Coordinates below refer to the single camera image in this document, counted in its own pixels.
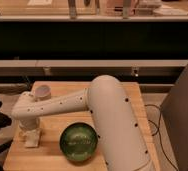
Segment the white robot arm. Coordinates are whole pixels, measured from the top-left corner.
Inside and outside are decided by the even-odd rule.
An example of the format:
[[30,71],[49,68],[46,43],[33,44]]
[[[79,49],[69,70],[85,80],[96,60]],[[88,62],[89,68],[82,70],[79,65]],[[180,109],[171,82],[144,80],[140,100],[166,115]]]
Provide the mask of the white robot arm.
[[44,101],[35,101],[26,91],[11,115],[23,122],[81,111],[91,113],[108,171],[155,171],[130,98],[113,76],[98,76],[83,90]]

